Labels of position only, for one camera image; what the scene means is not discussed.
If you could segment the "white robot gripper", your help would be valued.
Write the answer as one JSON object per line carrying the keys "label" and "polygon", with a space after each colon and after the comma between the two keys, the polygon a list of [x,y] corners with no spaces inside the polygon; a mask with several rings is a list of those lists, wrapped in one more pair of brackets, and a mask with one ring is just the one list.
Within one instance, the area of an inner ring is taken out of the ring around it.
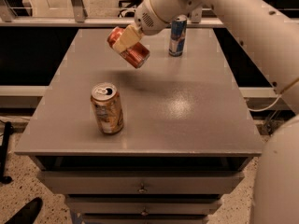
{"label": "white robot gripper", "polygon": [[177,16],[187,15],[200,5],[199,0],[143,0],[135,11],[135,24],[112,30],[115,38],[112,48],[122,53],[138,43],[143,35],[160,33]]}

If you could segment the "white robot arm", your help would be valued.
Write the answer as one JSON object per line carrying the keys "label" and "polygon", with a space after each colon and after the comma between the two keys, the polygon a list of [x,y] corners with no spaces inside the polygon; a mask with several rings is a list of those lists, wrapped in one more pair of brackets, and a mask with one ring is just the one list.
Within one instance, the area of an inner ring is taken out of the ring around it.
{"label": "white robot arm", "polygon": [[[176,16],[212,9],[274,92],[299,112],[299,24],[263,0],[144,0],[112,48],[122,53]],[[299,224],[299,117],[280,126],[259,158],[249,224]]]}

